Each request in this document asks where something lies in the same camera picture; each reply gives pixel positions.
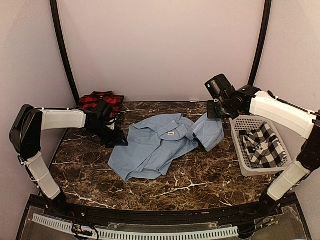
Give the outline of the light blue long sleeve shirt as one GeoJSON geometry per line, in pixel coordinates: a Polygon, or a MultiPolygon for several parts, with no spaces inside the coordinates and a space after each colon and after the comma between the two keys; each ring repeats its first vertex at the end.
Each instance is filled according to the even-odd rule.
{"type": "Polygon", "coordinates": [[[161,114],[129,127],[127,146],[115,146],[109,167],[124,181],[155,180],[165,176],[172,162],[199,145],[209,152],[224,140],[223,123],[206,114],[197,121],[181,113],[161,114]]]}

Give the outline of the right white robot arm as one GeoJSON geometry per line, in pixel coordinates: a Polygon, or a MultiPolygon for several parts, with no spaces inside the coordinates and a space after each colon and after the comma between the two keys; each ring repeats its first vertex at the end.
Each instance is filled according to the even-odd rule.
{"type": "Polygon", "coordinates": [[[282,125],[305,139],[300,154],[274,180],[255,205],[255,213],[266,217],[289,190],[320,167],[320,114],[280,101],[269,91],[246,85],[239,90],[226,83],[205,83],[213,99],[218,101],[207,108],[211,119],[236,119],[239,113],[254,115],[282,125]]]}

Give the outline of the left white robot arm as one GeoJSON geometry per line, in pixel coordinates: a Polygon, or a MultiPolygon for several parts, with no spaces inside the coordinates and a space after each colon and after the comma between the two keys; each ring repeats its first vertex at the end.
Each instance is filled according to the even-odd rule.
{"type": "Polygon", "coordinates": [[[21,107],[9,133],[9,140],[25,167],[30,180],[51,203],[51,210],[60,218],[71,213],[66,196],[52,177],[41,148],[42,132],[55,129],[86,129],[100,138],[106,148],[127,146],[128,141],[119,127],[111,129],[108,121],[112,108],[99,103],[93,110],[78,108],[44,108],[25,104],[21,107]]]}

